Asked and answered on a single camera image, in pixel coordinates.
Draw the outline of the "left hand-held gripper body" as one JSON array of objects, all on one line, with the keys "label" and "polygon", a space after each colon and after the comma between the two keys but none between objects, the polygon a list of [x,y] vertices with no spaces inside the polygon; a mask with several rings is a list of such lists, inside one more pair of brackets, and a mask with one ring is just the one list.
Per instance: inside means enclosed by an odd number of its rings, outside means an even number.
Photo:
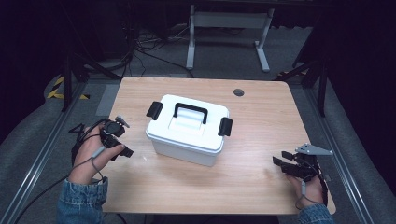
[{"label": "left hand-held gripper body", "polygon": [[100,131],[101,142],[105,148],[112,148],[120,144],[118,138],[125,133],[125,128],[130,125],[122,118],[116,116],[114,120],[107,119]]}]

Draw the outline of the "person's left hand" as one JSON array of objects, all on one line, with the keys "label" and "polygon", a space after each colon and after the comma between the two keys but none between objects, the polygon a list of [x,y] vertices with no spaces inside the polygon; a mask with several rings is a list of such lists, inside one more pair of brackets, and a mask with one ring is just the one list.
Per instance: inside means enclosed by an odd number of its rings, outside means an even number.
[{"label": "person's left hand", "polygon": [[92,155],[102,146],[100,131],[102,125],[96,126],[90,132],[78,150],[75,164],[68,177],[68,181],[75,184],[90,185],[95,175],[100,172],[108,162],[124,150],[120,144],[111,148],[104,148],[96,157]]}]

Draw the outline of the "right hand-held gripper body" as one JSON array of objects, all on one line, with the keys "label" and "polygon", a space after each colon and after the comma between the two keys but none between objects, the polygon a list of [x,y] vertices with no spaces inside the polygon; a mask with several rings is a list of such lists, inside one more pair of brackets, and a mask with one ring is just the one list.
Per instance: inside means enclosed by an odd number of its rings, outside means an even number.
[{"label": "right hand-held gripper body", "polygon": [[332,156],[333,151],[310,144],[303,144],[295,149],[294,163],[284,162],[281,171],[284,174],[310,181],[312,177],[319,175],[317,156]]}]

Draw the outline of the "white plastic storage box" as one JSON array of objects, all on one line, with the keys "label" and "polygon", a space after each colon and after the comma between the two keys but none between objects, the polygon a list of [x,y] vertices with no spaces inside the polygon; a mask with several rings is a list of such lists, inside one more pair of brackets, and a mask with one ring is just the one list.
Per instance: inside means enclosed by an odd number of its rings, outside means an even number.
[{"label": "white plastic storage box", "polygon": [[[218,136],[220,120],[230,118],[229,109],[171,94],[166,94],[160,102],[163,104],[160,116],[151,119],[146,129],[155,151],[171,158],[213,166],[224,144],[225,136]],[[206,124],[202,123],[203,113],[185,108],[180,108],[178,117],[174,118],[176,103],[206,108]]]}]

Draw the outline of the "metal floor rail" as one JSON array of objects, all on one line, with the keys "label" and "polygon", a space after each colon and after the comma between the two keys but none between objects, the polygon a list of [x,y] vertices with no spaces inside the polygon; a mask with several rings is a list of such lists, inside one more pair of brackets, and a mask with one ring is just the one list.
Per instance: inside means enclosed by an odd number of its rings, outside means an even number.
[{"label": "metal floor rail", "polygon": [[72,113],[77,99],[84,92],[86,87],[86,83],[80,82],[76,83],[76,87],[72,93],[72,97],[69,103],[69,106],[66,108],[64,112],[61,112],[58,118],[56,119],[55,124],[52,126],[51,131],[49,132],[48,137],[46,138],[45,143],[42,148],[38,151],[35,160],[27,171],[21,185],[18,188],[13,200],[7,207],[4,216],[0,219],[0,224],[14,224],[16,222],[17,216],[21,213],[21,210],[26,203],[28,197],[30,196],[36,181],[40,177],[49,157],[54,149],[55,143],[60,136],[61,129],[65,125],[68,117]]},{"label": "metal floor rail", "polygon": [[330,146],[330,149],[333,151],[332,160],[334,166],[341,178],[348,199],[355,210],[358,220],[361,224],[372,224],[372,216],[368,211],[363,198],[361,197],[361,193],[354,177],[347,167],[347,163],[340,151],[340,147],[335,141],[327,120],[321,116],[320,111],[318,110],[317,99],[314,92],[311,89],[304,89],[304,94],[307,98],[307,102],[310,104],[310,107],[314,110],[316,120],[318,121],[320,129],[324,133],[325,139]]}]

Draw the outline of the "black box latch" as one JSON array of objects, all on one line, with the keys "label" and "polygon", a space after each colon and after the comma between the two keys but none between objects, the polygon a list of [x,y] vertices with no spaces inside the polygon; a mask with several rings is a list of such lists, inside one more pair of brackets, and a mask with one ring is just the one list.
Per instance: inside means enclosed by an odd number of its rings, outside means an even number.
[{"label": "black box latch", "polygon": [[233,127],[233,120],[227,117],[223,117],[220,120],[218,136],[230,136]]},{"label": "black box latch", "polygon": [[146,116],[156,120],[160,116],[162,109],[163,104],[161,102],[154,101],[149,107]]}]

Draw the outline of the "white metal stand frame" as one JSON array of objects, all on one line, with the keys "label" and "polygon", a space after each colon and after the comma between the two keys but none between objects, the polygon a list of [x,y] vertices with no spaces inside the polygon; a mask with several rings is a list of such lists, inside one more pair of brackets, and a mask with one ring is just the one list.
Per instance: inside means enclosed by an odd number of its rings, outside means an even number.
[{"label": "white metal stand frame", "polygon": [[186,60],[186,68],[194,67],[195,56],[195,28],[239,28],[239,29],[261,29],[262,35],[254,42],[262,71],[268,73],[270,66],[264,52],[264,43],[268,35],[275,10],[268,9],[264,13],[237,13],[237,12],[205,12],[197,11],[195,5],[191,5],[189,19],[189,45]]}]

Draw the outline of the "black tripod stand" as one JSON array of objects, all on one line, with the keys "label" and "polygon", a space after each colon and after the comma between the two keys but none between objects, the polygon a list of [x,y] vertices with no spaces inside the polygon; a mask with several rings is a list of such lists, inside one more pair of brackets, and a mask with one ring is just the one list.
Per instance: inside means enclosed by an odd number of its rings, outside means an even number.
[{"label": "black tripod stand", "polygon": [[319,114],[325,116],[325,95],[327,88],[327,68],[325,63],[322,61],[313,61],[304,63],[289,72],[281,72],[275,81],[286,81],[292,77],[296,77],[305,72],[304,78],[301,81],[301,85],[304,88],[311,89],[316,82],[318,82],[318,99],[317,107]]},{"label": "black tripod stand", "polygon": [[85,58],[75,52],[68,52],[64,59],[64,106],[62,111],[65,112],[73,102],[72,96],[72,77],[75,77],[77,82],[87,82],[89,75],[85,65],[88,65],[93,70],[114,80],[121,80],[122,77],[104,68],[99,63]]}]

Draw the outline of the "person's right hand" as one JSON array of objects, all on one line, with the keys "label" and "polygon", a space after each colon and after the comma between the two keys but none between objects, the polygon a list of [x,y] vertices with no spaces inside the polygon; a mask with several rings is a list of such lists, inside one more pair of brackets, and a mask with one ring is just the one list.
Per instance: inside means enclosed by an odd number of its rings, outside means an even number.
[{"label": "person's right hand", "polygon": [[301,179],[291,175],[286,175],[286,178],[295,189],[298,209],[303,209],[315,203],[323,203],[322,186],[317,176],[308,182],[303,182]]}]

